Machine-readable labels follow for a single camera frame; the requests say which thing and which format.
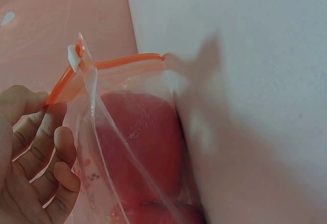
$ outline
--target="white slider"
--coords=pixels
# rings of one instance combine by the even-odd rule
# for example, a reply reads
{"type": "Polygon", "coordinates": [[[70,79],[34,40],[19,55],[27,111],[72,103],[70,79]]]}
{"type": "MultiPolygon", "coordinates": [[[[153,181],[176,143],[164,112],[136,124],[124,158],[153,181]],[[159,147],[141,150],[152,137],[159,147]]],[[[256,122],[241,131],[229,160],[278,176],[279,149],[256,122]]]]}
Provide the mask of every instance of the white slider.
{"type": "Polygon", "coordinates": [[[75,50],[75,45],[71,44],[68,46],[68,61],[72,66],[74,72],[78,71],[78,66],[80,65],[82,59],[77,55],[75,50]]]}

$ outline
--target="pink background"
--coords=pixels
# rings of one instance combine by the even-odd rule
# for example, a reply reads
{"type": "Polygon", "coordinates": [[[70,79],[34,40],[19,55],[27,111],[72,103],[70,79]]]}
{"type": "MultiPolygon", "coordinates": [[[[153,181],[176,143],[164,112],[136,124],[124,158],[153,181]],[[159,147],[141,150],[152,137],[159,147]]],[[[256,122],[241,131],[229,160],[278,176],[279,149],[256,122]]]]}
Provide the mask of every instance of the pink background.
{"type": "Polygon", "coordinates": [[[0,90],[51,91],[81,32],[95,61],[136,54],[128,0],[0,0],[0,90]]]}

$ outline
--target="plastic bag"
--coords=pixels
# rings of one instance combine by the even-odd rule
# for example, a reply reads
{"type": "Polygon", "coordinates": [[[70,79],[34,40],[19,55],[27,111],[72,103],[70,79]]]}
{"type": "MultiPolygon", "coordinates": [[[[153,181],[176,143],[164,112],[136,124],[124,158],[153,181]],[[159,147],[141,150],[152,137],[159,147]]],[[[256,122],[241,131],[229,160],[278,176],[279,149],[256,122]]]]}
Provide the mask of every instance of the plastic bag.
{"type": "Polygon", "coordinates": [[[49,104],[68,102],[86,223],[204,223],[161,57],[94,64],[81,35],[75,50],[49,104]]]}

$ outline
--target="ziplock seal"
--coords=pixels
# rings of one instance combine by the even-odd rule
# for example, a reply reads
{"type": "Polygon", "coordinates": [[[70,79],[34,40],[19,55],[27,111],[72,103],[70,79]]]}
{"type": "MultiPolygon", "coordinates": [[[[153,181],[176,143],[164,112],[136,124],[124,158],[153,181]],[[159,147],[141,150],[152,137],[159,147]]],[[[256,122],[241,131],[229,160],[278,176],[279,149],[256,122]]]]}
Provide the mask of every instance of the ziplock seal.
{"type": "MultiPolygon", "coordinates": [[[[81,54],[81,46],[78,44],[76,45],[76,52],[79,56],[82,56],[81,54]]],[[[130,64],[134,62],[140,62],[140,61],[146,61],[146,60],[163,60],[162,56],[156,53],[146,53],[146,54],[136,54],[132,55],[129,57],[122,57],[122,58],[117,58],[113,59],[110,61],[105,61],[105,62],[97,62],[95,63],[95,66],[97,70],[102,70],[102,69],[108,69],[108,68],[113,68],[113,67],[118,67],[122,66],[125,64],[130,64]]],[[[69,66],[64,74],[61,76],[59,79],[58,83],[55,85],[54,89],[52,90],[49,99],[46,103],[46,105],[50,105],[55,103],[56,99],[58,98],[59,94],[65,87],[65,85],[71,80],[76,73],[74,73],[73,69],[71,66],[69,66]]]]}

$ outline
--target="red tomato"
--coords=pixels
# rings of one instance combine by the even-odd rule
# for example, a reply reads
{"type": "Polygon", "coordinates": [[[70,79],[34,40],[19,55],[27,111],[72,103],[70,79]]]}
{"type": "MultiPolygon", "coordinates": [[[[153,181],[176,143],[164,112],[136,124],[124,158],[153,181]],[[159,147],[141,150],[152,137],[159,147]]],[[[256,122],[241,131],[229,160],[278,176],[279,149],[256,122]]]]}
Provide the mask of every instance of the red tomato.
{"type": "Polygon", "coordinates": [[[177,210],[180,220],[176,220],[171,212],[166,211],[157,224],[204,224],[202,215],[192,205],[182,204],[177,206],[177,210]]]}
{"type": "MultiPolygon", "coordinates": [[[[136,208],[126,209],[125,213],[130,224],[159,224],[165,209],[156,204],[141,205],[136,208]]],[[[125,224],[125,218],[118,206],[112,212],[112,224],[125,224]]]]}
{"type": "MultiPolygon", "coordinates": [[[[169,212],[165,207],[156,204],[141,205],[125,209],[130,224],[204,224],[201,214],[192,206],[181,204],[176,206],[178,216],[169,212]]],[[[125,224],[125,218],[119,208],[112,213],[113,224],[125,224]]]]}
{"type": "MultiPolygon", "coordinates": [[[[128,147],[155,186],[166,196],[177,196],[182,173],[183,135],[174,108],[149,94],[105,94],[102,101],[128,147]]],[[[108,172],[115,189],[127,205],[159,201],[149,179],[135,165],[131,154],[108,126],[96,126],[108,172]]]]}

